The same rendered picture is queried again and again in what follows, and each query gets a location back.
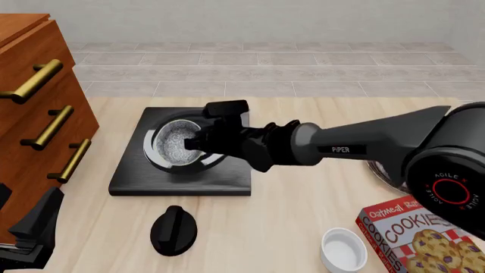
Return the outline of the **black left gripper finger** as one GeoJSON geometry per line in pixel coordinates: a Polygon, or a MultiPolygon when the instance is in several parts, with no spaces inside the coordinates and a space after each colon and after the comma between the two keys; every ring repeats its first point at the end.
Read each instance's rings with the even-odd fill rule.
{"type": "Polygon", "coordinates": [[[12,190],[8,188],[8,186],[6,186],[5,184],[0,183],[0,211],[9,200],[11,194],[12,194],[12,190]]]}
{"type": "Polygon", "coordinates": [[[64,193],[52,187],[18,223],[8,229],[16,248],[55,247],[55,229],[64,193]]]}

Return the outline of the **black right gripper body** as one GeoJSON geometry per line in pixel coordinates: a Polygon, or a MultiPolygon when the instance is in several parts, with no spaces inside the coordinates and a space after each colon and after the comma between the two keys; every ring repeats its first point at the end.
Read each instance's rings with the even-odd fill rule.
{"type": "Polygon", "coordinates": [[[211,154],[243,156],[241,133],[244,129],[240,115],[222,116],[196,133],[194,149],[211,154]]]}

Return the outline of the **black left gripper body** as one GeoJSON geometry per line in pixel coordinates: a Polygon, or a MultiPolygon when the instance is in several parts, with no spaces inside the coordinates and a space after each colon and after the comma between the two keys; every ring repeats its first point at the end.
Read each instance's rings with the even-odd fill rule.
{"type": "Polygon", "coordinates": [[[0,270],[44,269],[53,251],[53,244],[18,248],[0,243],[0,270]]]}

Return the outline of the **black bowl with patterned inside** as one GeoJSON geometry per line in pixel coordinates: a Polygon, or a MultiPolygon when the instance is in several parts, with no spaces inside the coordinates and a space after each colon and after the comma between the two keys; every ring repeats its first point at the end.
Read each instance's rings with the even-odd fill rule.
{"type": "Polygon", "coordinates": [[[168,174],[196,174],[213,168],[226,156],[188,150],[184,146],[184,140],[193,138],[206,124],[187,119],[162,122],[145,134],[145,157],[154,167],[168,174]]]}

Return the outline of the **flat black stove plate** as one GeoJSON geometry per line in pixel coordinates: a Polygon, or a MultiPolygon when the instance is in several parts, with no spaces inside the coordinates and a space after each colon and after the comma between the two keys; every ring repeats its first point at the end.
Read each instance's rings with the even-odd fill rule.
{"type": "Polygon", "coordinates": [[[110,195],[250,196],[251,168],[242,159],[204,154],[191,165],[167,165],[154,141],[165,124],[179,119],[200,127],[214,123],[202,117],[201,108],[145,108],[110,181],[110,195]]]}

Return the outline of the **round black stove knob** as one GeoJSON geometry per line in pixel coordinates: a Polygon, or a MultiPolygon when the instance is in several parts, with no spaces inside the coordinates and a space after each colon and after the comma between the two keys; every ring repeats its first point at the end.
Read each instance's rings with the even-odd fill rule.
{"type": "Polygon", "coordinates": [[[181,206],[169,206],[150,231],[150,241],[158,254],[178,256],[195,243],[198,227],[194,217],[181,206]]]}

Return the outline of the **wooden cabinet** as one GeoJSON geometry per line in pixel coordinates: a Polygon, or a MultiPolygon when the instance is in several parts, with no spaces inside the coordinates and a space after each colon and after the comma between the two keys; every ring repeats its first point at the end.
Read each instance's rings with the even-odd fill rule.
{"type": "Polygon", "coordinates": [[[0,243],[70,179],[99,128],[75,61],[48,14],[0,14],[0,243]]]}

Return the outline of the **small white ramekin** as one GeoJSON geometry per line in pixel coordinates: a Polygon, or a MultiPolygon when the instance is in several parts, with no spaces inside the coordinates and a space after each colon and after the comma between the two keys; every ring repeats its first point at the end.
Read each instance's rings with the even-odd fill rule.
{"type": "Polygon", "coordinates": [[[331,273],[357,273],[368,260],[363,240],[353,231],[335,227],[321,238],[320,257],[331,273]]]}

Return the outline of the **red oatmeal cookies box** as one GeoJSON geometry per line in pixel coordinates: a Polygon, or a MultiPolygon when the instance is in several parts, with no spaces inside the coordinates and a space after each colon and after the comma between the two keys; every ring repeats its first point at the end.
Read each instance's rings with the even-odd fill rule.
{"type": "Polygon", "coordinates": [[[368,206],[355,222],[389,273],[485,273],[469,234],[411,196],[368,206]]]}

